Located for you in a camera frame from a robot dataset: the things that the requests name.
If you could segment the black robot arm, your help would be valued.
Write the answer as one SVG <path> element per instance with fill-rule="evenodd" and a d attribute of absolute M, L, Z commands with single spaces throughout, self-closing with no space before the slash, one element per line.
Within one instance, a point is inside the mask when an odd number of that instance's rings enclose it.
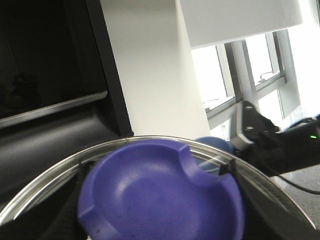
<path fill-rule="evenodd" d="M 239 182 L 246 207 L 245 240 L 317 240 L 320 232 L 299 206 L 269 176 L 313 166 L 319 162 L 320 144 L 307 139 L 307 131 L 319 131 L 318 119 L 302 120 L 285 132 L 278 132 L 269 119 L 245 101 L 238 110 L 238 127 L 248 143 L 235 154 L 218 147 L 211 138 L 186 143 L 197 160 L 222 166 Z M 76 220 L 76 197 L 89 168 L 103 154 L 124 145 L 147 140 L 131 136 L 106 141 L 62 159 L 37 175 L 0 212 L 3 240 L 87 240 L 89 236 Z"/>

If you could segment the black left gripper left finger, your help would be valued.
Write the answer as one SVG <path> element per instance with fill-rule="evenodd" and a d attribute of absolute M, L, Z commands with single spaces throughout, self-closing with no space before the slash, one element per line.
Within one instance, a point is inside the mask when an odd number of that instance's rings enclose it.
<path fill-rule="evenodd" d="M 82 184 L 94 166 L 88 162 L 51 196 L 0 227 L 2 240 L 85 240 L 77 219 Z"/>

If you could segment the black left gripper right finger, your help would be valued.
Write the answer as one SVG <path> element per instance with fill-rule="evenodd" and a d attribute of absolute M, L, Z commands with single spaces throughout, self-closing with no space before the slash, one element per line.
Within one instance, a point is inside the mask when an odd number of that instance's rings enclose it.
<path fill-rule="evenodd" d="M 245 206 L 244 240 L 318 240 L 320 231 L 264 173 L 239 159 L 220 166 L 239 185 Z"/>

